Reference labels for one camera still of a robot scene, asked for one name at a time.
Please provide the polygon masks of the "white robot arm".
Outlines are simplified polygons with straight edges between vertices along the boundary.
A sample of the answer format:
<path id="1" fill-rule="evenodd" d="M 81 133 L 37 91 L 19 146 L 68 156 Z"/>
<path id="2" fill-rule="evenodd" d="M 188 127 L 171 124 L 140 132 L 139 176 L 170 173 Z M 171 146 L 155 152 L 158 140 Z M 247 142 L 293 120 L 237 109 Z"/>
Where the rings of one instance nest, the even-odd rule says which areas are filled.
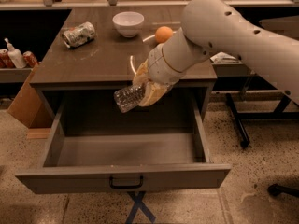
<path id="1" fill-rule="evenodd" d="M 180 28 L 158 45 L 134 83 L 144 83 L 141 106 L 156 103 L 190 67 L 224 52 L 299 103 L 299 41 L 259 28 L 221 0 L 192 0 Z"/>

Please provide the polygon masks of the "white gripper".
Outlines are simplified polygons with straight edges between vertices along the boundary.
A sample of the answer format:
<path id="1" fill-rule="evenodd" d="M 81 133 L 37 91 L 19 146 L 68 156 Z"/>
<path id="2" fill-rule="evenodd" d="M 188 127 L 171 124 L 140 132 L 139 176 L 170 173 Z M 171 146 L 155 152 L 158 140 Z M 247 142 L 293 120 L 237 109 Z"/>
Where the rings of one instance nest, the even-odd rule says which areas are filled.
<path id="1" fill-rule="evenodd" d="M 175 71 L 166 62 L 163 45 L 159 44 L 149 53 L 148 60 L 139 65 L 133 78 L 134 85 L 146 84 L 149 78 L 154 81 L 146 84 L 144 97 L 138 105 L 155 104 L 172 89 L 171 85 L 176 84 L 184 75 L 184 72 Z"/>

